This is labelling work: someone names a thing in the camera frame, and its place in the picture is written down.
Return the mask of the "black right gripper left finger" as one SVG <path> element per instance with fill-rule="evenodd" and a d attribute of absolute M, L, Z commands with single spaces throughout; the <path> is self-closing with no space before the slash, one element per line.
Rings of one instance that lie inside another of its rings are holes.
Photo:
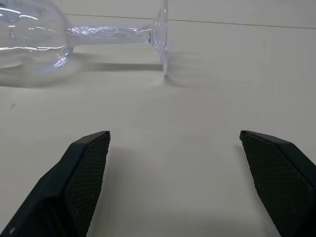
<path fill-rule="evenodd" d="M 110 132 L 73 142 L 33 187 L 2 237 L 84 237 L 101 193 Z"/>

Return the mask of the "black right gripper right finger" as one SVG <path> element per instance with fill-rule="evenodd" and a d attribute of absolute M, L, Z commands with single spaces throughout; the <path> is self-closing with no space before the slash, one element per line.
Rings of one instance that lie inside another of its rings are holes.
<path fill-rule="evenodd" d="M 316 235 L 316 166 L 293 143 L 242 130 L 256 192 L 282 237 Z"/>

